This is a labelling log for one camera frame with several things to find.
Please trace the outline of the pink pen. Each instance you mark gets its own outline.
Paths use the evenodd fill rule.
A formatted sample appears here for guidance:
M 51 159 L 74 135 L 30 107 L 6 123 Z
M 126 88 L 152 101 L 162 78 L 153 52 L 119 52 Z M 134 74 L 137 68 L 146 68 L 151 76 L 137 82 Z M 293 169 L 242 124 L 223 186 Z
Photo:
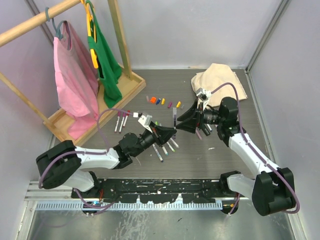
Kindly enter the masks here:
M 200 132 L 199 132 L 198 130 L 196 130 L 196 134 L 197 134 L 198 138 L 199 138 L 200 140 L 202 140 L 202 136 L 201 136 L 201 134 L 200 134 Z

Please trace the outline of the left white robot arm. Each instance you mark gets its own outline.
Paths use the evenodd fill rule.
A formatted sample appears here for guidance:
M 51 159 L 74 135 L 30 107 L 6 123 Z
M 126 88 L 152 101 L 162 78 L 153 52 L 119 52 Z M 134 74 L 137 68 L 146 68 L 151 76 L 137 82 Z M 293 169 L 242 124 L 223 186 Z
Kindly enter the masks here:
M 150 146 L 165 145 L 176 132 L 173 127 L 151 122 L 150 128 L 142 134 L 129 132 L 110 149 L 88 149 L 65 140 L 36 158 L 40 174 L 38 187 L 50 190 L 67 186 L 83 192 L 88 198 L 95 198 L 100 193 L 100 185 L 91 169 L 123 169 Z

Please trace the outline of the teal cap marker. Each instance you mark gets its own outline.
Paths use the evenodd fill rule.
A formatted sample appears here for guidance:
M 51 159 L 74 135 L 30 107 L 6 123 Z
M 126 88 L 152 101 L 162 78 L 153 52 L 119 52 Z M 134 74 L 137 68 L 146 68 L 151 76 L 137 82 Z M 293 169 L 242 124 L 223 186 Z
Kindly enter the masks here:
M 168 156 L 169 153 L 168 153 L 167 149 L 165 148 L 165 146 L 162 146 L 161 148 L 162 148 L 164 154 L 165 154 L 166 156 Z

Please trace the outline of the orange highlighter cap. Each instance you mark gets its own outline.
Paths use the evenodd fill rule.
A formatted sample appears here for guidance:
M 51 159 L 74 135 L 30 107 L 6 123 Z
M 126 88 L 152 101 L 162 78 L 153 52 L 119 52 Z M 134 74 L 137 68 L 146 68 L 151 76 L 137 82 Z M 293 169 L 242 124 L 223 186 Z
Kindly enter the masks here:
M 151 99 L 150 99 L 150 102 L 152 103 L 152 104 L 154 104 L 155 102 L 156 102 L 156 98 L 155 97 L 152 97 Z

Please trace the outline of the orange black highlighter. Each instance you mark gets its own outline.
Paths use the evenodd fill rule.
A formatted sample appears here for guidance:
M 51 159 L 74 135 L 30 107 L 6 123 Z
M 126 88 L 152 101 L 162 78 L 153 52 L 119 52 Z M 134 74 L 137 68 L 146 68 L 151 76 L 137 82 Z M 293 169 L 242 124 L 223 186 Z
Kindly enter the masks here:
M 202 130 L 206 136 L 209 136 L 211 134 L 210 130 L 205 125 L 202 127 Z

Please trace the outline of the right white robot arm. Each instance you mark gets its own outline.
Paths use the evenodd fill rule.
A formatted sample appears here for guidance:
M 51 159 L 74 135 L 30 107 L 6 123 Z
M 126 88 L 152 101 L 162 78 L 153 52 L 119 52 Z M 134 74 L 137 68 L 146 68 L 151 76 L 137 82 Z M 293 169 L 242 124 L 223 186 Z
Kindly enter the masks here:
M 231 197 L 237 193 L 252 200 L 261 216 L 298 208 L 292 171 L 279 167 L 259 150 L 241 126 L 238 113 L 238 102 L 232 97 L 224 97 L 218 109 L 205 109 L 196 100 L 177 118 L 176 128 L 193 134 L 202 130 L 208 136 L 207 126 L 214 125 L 219 139 L 241 158 L 255 176 L 251 179 L 237 170 L 222 173 L 219 191 L 223 196 Z

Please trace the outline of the white grey marker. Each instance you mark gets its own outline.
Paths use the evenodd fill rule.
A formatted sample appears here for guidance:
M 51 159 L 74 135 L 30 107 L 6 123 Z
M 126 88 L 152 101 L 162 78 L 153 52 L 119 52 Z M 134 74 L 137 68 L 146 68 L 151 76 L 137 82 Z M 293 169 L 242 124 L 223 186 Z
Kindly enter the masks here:
M 173 143 L 173 145 L 178 149 L 179 148 L 179 145 L 172 139 L 170 138 L 170 141 Z

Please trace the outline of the dark purple marker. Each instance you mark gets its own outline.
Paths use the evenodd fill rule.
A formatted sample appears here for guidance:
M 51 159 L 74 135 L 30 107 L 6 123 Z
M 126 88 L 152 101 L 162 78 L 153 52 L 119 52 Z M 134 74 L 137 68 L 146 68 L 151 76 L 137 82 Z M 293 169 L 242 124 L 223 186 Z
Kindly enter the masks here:
M 177 108 L 176 107 L 172 108 L 172 118 L 173 118 L 173 128 L 176 129 L 176 125 L 177 125 Z

